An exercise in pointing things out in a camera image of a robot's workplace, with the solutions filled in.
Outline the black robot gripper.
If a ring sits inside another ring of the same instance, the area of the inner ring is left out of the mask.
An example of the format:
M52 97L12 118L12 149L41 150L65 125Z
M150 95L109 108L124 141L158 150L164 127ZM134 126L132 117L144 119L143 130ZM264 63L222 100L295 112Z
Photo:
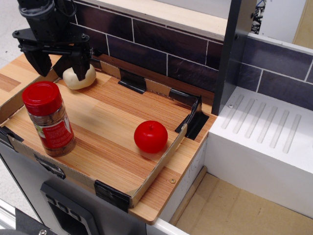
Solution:
M71 25L77 4L72 0L19 0L18 4L29 28L14 31L13 37L36 72L48 75L51 54L68 56L78 80L84 80L91 51L89 36Z

